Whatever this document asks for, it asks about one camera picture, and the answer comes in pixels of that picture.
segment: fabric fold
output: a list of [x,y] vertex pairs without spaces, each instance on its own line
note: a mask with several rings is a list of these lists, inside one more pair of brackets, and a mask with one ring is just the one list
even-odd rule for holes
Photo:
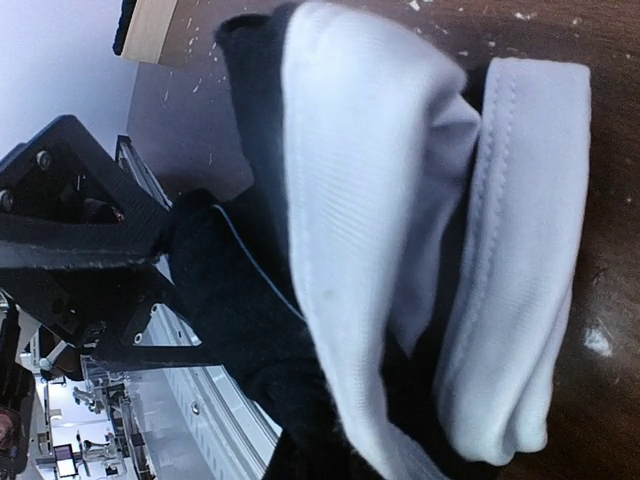
[[288,26],[293,283],[345,433],[387,479],[444,478],[389,422],[380,364],[421,179],[464,170],[477,138],[479,116],[460,95],[465,79],[429,43],[364,12],[310,2]]
[[546,444],[585,209],[589,70],[496,59],[489,68],[461,280],[433,386],[467,460]]

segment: white wall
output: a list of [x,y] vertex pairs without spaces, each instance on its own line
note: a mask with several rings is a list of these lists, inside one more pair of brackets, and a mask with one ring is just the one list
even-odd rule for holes
[[0,158],[76,115],[113,155],[137,64],[111,51],[120,0],[0,0]]

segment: wooden board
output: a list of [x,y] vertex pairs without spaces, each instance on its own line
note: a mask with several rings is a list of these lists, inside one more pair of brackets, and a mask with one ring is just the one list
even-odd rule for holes
[[122,57],[136,62],[160,63],[179,1],[138,0]]

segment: screw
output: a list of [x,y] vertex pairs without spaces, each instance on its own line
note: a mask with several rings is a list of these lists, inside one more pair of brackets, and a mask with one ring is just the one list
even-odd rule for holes
[[10,212],[13,208],[13,194],[9,190],[0,190],[0,207],[5,212]]
[[38,166],[43,172],[46,172],[47,170],[49,170],[49,167],[51,167],[52,161],[53,161],[53,158],[51,157],[51,154],[46,150],[42,150],[36,156],[36,162],[38,163]]

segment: wooden table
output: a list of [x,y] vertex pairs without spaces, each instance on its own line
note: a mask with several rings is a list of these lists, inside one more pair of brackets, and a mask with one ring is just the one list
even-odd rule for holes
[[[170,195],[207,186],[230,198],[251,184],[213,30],[233,15],[269,11],[277,3],[181,2],[165,48],[184,56],[185,66],[140,66],[129,134]],[[407,25],[464,66],[514,56],[591,67],[591,184],[574,306],[555,378],[549,445],[540,454],[518,457],[501,478],[640,479],[637,0],[345,3]],[[605,348],[597,352],[586,346],[589,332],[604,339]]]

